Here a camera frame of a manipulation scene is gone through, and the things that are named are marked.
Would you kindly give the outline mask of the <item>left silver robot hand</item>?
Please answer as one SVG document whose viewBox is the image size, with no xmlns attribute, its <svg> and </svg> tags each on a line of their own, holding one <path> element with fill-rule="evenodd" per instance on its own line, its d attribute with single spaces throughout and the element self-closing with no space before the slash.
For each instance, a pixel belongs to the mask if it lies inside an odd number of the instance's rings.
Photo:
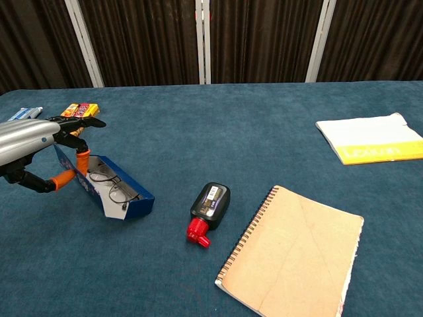
<svg viewBox="0 0 423 317">
<path fill-rule="evenodd" d="M 38 193 L 58 191 L 77 173 L 87 174 L 90 150 L 86 141 L 72 133 L 79 128 L 105 127 L 95 118 L 54 116 L 47 119 L 23 119 L 0 123 L 0 177 L 10 184 L 19 184 Z M 53 145 L 64 145 L 76 150 L 77 167 L 44 180 L 25 169 L 33 156 Z"/>
</svg>

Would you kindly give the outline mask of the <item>metal frame eyeglasses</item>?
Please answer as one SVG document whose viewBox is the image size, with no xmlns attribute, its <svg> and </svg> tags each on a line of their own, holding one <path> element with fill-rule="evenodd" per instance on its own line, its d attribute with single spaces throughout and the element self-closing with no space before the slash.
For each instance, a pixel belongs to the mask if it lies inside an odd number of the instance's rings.
<svg viewBox="0 0 423 317">
<path fill-rule="evenodd" d="M 121 179 L 114 171 L 106 165 L 99 166 L 96 169 L 89 169 L 87 176 L 95 185 L 104 188 L 108 198 L 115 204 L 120 204 L 123 210 L 126 210 L 131 201 L 141 199 L 133 188 Z"/>
</svg>

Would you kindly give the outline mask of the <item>blue glasses case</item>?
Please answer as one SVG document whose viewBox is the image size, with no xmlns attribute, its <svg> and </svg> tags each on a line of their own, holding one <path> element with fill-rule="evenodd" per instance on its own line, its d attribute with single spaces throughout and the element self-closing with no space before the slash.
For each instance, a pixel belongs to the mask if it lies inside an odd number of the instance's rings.
<svg viewBox="0 0 423 317">
<path fill-rule="evenodd" d="M 88 159 L 77 159 L 77 162 L 73 164 L 59 146 L 56 145 L 54 148 L 56 150 L 59 163 L 65 169 L 65 175 L 59 179 L 59 183 L 68 183 L 69 177 L 71 176 L 70 172 L 73 171 L 75 173 L 75 181 L 78 182 L 85 192 L 92 197 L 95 203 L 102 209 L 105 217 L 126 220 L 130 218 L 143 217 L 151 212 L 155 201 L 154 195 L 136 182 L 129 174 L 124 172 L 108 157 L 102 155 L 91 155 Z M 89 169 L 96 169 L 102 165 L 106 165 L 119 177 L 121 177 L 127 185 L 141 195 L 141 199 L 131 201 L 126 210 L 123 210 L 120 204 L 115 204 L 110 201 L 106 190 L 98 185 L 95 185 L 87 176 Z"/>
</svg>

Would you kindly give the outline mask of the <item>blue white toothpaste tube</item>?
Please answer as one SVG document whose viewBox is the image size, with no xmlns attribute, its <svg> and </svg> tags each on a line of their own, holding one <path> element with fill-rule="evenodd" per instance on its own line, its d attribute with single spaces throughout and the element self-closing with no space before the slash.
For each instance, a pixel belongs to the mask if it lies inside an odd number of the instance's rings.
<svg viewBox="0 0 423 317">
<path fill-rule="evenodd" d="M 8 122 L 23 119 L 35 119 L 42 113 L 42 111 L 43 107 L 21 108 L 16 114 L 8 119 Z"/>
</svg>

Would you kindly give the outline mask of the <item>yellow snack box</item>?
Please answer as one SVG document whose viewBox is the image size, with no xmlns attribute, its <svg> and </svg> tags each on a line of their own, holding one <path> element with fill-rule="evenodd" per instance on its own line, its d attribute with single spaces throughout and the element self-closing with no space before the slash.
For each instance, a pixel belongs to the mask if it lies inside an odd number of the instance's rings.
<svg viewBox="0 0 423 317">
<path fill-rule="evenodd" d="M 61 113 L 61 116 L 84 118 L 88 116 L 97 116 L 99 113 L 100 107 L 98 104 L 72 103 Z"/>
</svg>

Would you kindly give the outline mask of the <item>dark pleated curtain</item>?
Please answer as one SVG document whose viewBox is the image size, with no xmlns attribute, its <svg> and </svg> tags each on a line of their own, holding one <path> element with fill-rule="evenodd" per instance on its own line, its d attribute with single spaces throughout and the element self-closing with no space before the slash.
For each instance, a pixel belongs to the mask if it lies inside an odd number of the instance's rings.
<svg viewBox="0 0 423 317">
<path fill-rule="evenodd" d="M 199 83 L 195 0 L 79 0 L 106 87 Z M 210 0 L 211 83 L 305 82 L 323 0 Z M 423 81 L 423 0 L 330 0 L 316 81 Z M 93 87 L 64 0 L 0 0 L 0 95 Z"/>
</svg>

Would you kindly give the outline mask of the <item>black ink bottle red cap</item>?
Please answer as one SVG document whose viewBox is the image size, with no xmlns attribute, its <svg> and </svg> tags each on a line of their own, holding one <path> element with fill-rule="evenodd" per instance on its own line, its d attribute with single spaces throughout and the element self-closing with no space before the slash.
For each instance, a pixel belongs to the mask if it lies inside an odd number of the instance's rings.
<svg viewBox="0 0 423 317">
<path fill-rule="evenodd" d="M 230 198 L 231 192 L 227 186 L 216 182 L 207 183 L 190 209 L 191 221 L 186 231 L 187 239 L 208 248 L 210 240 L 206 234 L 219 226 Z"/>
</svg>

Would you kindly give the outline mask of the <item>blue table cloth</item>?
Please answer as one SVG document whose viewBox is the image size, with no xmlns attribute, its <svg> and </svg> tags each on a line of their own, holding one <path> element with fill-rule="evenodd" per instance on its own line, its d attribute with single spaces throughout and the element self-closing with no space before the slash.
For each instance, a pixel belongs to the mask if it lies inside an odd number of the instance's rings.
<svg viewBox="0 0 423 317">
<path fill-rule="evenodd" d="M 83 138 L 153 210 L 108 219 L 77 182 L 0 178 L 0 317 L 256 317 L 214 279 L 274 185 L 364 218 L 342 317 L 423 317 L 423 160 L 345 166 L 315 125 L 398 112 L 423 136 L 423 81 L 14 90 L 0 122 L 74 102 L 100 106 Z M 209 182 L 231 198 L 204 248 L 186 231 Z"/>
</svg>

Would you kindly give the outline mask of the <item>tan spiral notebook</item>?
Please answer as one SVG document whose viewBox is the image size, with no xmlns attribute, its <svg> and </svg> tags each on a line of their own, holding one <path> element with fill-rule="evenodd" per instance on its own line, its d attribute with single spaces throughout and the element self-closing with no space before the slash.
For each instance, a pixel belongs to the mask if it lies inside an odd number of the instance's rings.
<svg viewBox="0 0 423 317">
<path fill-rule="evenodd" d="M 274 186 L 215 284 L 261 317 L 342 317 L 363 225 Z"/>
</svg>

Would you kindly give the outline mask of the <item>white and yellow notebook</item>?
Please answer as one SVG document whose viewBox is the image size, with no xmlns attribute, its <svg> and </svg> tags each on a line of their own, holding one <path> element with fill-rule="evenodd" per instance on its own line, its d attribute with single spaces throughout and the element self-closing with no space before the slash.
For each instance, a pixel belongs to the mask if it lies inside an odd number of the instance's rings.
<svg viewBox="0 0 423 317">
<path fill-rule="evenodd" d="M 316 126 L 344 165 L 423 159 L 423 137 L 398 112 Z"/>
</svg>

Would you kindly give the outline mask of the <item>white frame post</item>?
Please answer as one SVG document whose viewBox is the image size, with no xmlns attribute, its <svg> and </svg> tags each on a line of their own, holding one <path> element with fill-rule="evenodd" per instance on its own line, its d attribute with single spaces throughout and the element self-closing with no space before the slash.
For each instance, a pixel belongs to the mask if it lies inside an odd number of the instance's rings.
<svg viewBox="0 0 423 317">
<path fill-rule="evenodd" d="M 64 2 L 93 87 L 104 88 L 104 81 L 79 0 L 64 0 Z"/>
<path fill-rule="evenodd" d="M 210 0 L 195 0 L 196 39 L 199 83 L 212 83 Z"/>
<path fill-rule="evenodd" d="M 319 72 L 319 66 L 321 62 L 321 56 L 323 54 L 323 50 L 320 48 L 320 41 L 322 36 L 324 35 L 324 27 L 325 27 L 325 20 L 328 11 L 328 6 L 330 5 L 330 0 L 323 0 L 323 4 L 321 7 L 321 13 L 319 16 L 319 22 L 317 25 L 315 39 L 313 42 L 313 47 L 309 59 L 309 64 L 307 68 L 307 74 L 305 77 L 306 83 L 314 83 L 317 79 L 317 75 Z"/>
</svg>

